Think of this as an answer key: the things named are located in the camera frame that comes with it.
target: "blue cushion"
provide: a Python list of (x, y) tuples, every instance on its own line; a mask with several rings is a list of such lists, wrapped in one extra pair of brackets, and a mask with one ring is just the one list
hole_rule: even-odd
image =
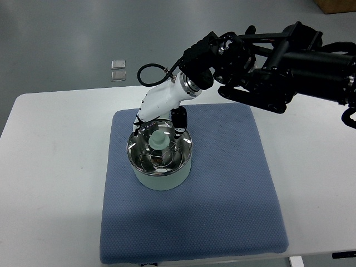
[(288, 247), (278, 198), (250, 107), (188, 105), (191, 172), (154, 191), (126, 153), (137, 110), (112, 121), (103, 202), (102, 263), (151, 263), (282, 253)]

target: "metal bowl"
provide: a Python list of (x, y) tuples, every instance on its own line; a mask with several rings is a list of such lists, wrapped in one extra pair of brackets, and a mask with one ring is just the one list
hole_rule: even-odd
[[(149, 145), (151, 135), (157, 130), (169, 137), (168, 147), (162, 150), (155, 150)], [(128, 138), (127, 155), (137, 178), (141, 182), (145, 180), (142, 183), (146, 186), (146, 181), (151, 184), (157, 180), (158, 186), (150, 185), (149, 188), (167, 190), (160, 188), (163, 184), (166, 184), (164, 188), (177, 186), (186, 179), (184, 176), (189, 174), (192, 155), (191, 137), (186, 131), (176, 140), (174, 134), (175, 130), (170, 120), (158, 119), (141, 125), (137, 136), (131, 134)]]

